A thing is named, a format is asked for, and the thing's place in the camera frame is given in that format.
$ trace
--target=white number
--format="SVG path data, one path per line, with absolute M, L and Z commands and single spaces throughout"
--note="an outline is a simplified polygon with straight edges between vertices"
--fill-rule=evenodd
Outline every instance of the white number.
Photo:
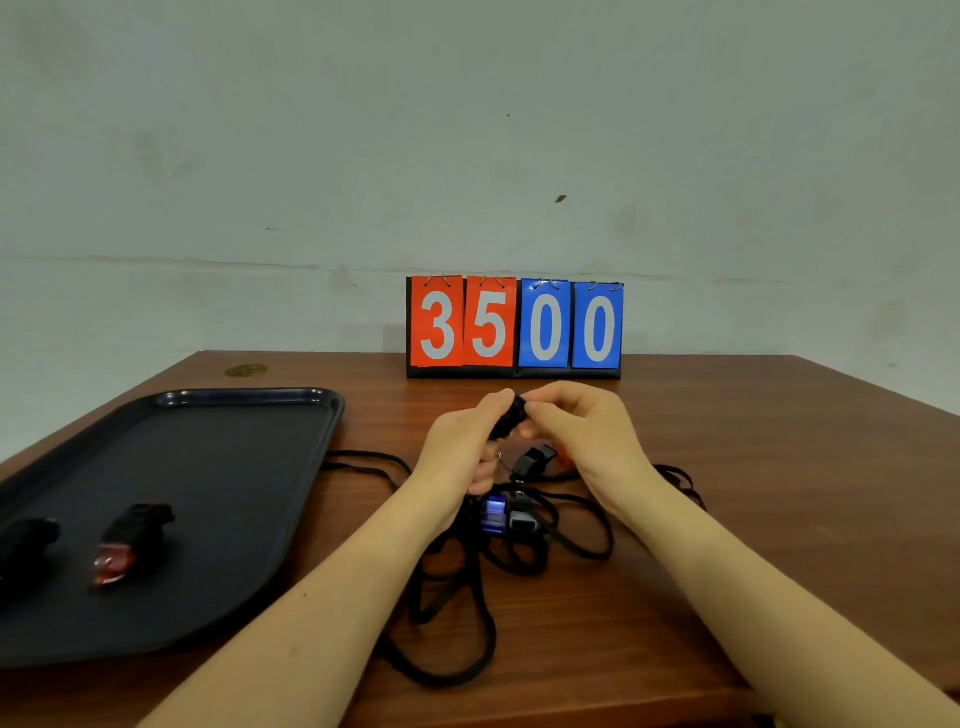
M 484 346 L 483 339 L 473 339 L 473 349 L 485 359 L 497 356 L 503 349 L 503 345 L 507 343 L 507 327 L 504 326 L 503 319 L 499 314 L 488 311 L 487 306 L 506 302 L 507 294 L 503 291 L 480 291 L 480 303 L 477 305 L 477 318 L 474 323 L 478 327 L 493 324 L 495 332 L 493 346 L 490 347 Z
M 440 316 L 433 320 L 433 328 L 438 328 L 444 333 L 444 344 L 438 349 L 429 339 L 422 339 L 420 345 L 423 347 L 423 353 L 431 359 L 446 359 L 453 351 L 453 329 L 447 323 L 450 320 L 450 314 L 453 313 L 453 303 L 443 291 L 432 291 L 423 299 L 421 308 L 429 311 L 437 303 L 440 304 Z
M 593 346 L 593 332 L 596 329 L 597 310 L 602 308 L 604 314 L 603 346 L 598 351 Z M 587 306 L 587 318 L 584 320 L 584 344 L 587 345 L 587 356 L 590 361 L 603 361 L 610 356 L 613 348 L 613 304 L 606 296 L 597 296 Z
M 544 349 L 540 345 L 540 325 L 543 320 L 543 310 L 549 307 L 551 324 L 550 344 Z M 560 350 L 560 337 L 562 335 L 562 326 L 564 323 L 560 320 L 560 302 L 549 293 L 544 293 L 534 301 L 534 310 L 530 314 L 530 348 L 534 356 L 540 361 L 549 361 Z

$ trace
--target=black tray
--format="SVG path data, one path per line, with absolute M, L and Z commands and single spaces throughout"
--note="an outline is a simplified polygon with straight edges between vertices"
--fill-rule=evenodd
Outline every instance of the black tray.
M 0 524 L 61 528 L 47 578 L 0 604 L 0 667 L 159 649 L 249 601 L 286 556 L 344 405 L 321 389 L 153 395 L 0 483 Z M 90 589 L 101 535 L 137 502 L 173 506 L 163 560 Z

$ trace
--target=finger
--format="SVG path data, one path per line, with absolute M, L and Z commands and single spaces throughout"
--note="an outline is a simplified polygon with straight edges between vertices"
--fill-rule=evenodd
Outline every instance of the finger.
M 484 480 L 492 480 L 496 474 L 496 460 L 489 463 L 480 463 L 477 466 L 477 472 L 473 475 L 474 483 L 482 483 Z
M 527 402 L 527 415 L 540 432 L 568 446 L 574 444 L 577 434 L 587 424 L 582 417 L 564 412 L 550 402 Z
M 470 483 L 467 488 L 468 496 L 485 496 L 493 487 L 493 478 L 487 478 L 479 483 Z
M 555 381 L 540 389 L 527 392 L 523 398 L 527 401 L 556 404 L 567 412 L 582 415 L 607 395 L 608 393 L 602 389 L 581 384 L 578 381 Z
M 533 420 L 524 420 L 514 430 L 524 440 L 545 440 L 550 435 Z
M 514 403 L 516 394 L 512 389 L 503 389 L 499 392 L 486 395 L 480 403 L 477 404 L 473 413 L 470 415 L 474 426 L 482 430 L 484 436 L 489 435 L 496 421 L 503 417 L 510 405 Z
M 480 461 L 496 462 L 498 452 L 500 452 L 500 450 L 497 448 L 496 443 L 487 443 L 483 448 L 483 452 L 480 453 Z

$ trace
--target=scoreboard base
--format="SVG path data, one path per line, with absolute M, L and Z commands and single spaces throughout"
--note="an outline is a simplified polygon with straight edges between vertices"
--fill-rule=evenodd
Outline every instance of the scoreboard base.
M 408 379 L 620 379 L 617 369 L 529 369 L 511 367 L 412 367 Z

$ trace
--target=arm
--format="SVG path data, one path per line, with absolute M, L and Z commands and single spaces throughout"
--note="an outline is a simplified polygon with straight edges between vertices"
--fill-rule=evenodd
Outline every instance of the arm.
M 525 398 L 521 434 L 567 447 L 789 728 L 960 725 L 936 687 L 663 481 L 616 395 L 564 382 Z
M 491 488 L 496 447 L 487 436 L 513 396 L 443 415 L 400 490 L 141 725 L 336 726 L 423 552 L 464 493 Z

